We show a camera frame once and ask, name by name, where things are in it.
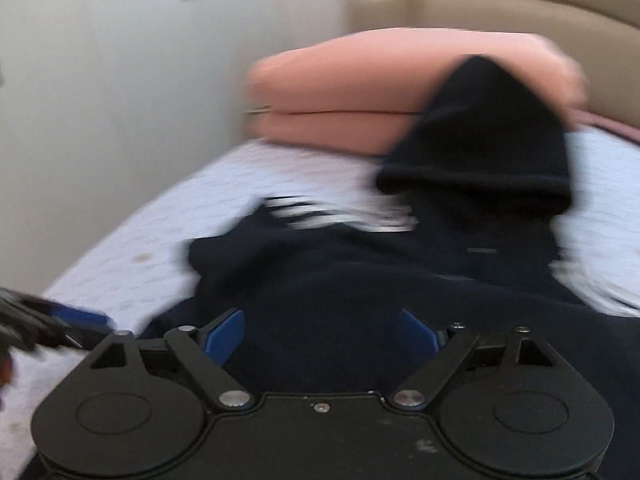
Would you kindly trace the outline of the lilac floral quilted bedspread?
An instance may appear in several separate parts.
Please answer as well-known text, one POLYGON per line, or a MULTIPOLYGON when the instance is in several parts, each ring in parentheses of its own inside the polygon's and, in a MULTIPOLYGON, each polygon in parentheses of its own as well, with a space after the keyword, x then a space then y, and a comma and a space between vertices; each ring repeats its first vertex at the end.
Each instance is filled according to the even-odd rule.
MULTIPOLYGON (((560 250, 552 274, 593 310, 639 323, 639 152, 594 127, 565 133, 565 145, 572 203, 551 221, 560 250)), ((376 187, 388 154, 246 142, 146 205, 93 248, 54 285, 53 299, 108 315, 127 331, 128 346, 143 341, 162 346, 166 334, 183 325, 158 338, 146 338, 143 330, 194 294, 200 279, 188 260, 194 240, 227 233, 263 200, 282 196, 382 226, 406 204, 401 195, 376 187)), ((223 368, 231 375, 228 361, 223 368)), ((411 361, 413 375, 424 360, 411 361)), ((253 396, 370 391, 389 396, 408 378, 386 393, 303 393, 261 392, 232 377, 253 396)))

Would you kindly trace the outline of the beige padded headboard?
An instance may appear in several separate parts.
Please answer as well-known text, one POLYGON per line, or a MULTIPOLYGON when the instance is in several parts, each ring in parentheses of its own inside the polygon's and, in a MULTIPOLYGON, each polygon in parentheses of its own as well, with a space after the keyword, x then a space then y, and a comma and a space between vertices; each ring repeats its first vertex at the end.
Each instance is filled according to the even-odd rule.
POLYGON ((590 113, 639 125, 639 0, 342 0, 352 32, 439 27, 552 40, 589 82, 590 113))

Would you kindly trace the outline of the dark navy striped jacket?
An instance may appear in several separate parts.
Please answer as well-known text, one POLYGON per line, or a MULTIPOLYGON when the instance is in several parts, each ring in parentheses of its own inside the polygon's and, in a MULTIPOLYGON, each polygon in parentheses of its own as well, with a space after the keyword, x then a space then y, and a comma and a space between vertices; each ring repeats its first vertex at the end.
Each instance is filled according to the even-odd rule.
POLYGON ((143 336, 237 308, 246 333, 227 367, 248 388, 386 393, 416 369, 393 338, 402 311, 481 333, 525 325, 612 408, 605 477, 637 478, 639 323, 593 310, 551 271, 560 255, 551 221, 572 203, 561 119, 500 65, 469 58, 375 184, 406 202, 382 226, 282 196, 227 233, 194 240, 194 294, 143 336))

